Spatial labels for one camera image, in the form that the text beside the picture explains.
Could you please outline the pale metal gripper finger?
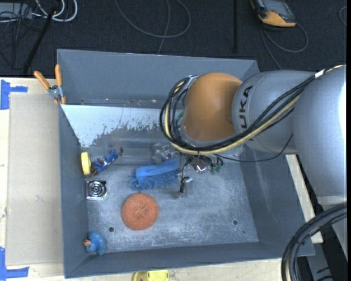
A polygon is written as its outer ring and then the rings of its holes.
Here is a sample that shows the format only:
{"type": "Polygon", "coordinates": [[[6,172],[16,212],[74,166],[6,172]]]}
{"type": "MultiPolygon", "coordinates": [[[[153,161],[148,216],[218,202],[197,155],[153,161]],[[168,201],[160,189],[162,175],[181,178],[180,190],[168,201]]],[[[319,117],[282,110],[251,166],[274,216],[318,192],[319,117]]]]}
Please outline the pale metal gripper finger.
{"type": "Polygon", "coordinates": [[[176,150],[170,144],[156,143],[152,146],[154,153],[159,153],[162,155],[173,155],[176,150]]]}
{"type": "Polygon", "coordinates": [[[154,155],[154,162],[155,163],[163,163],[166,160],[169,160],[169,159],[177,157],[177,156],[178,156],[177,152],[171,153],[171,154],[168,154],[168,155],[167,154],[156,153],[154,155]]]}

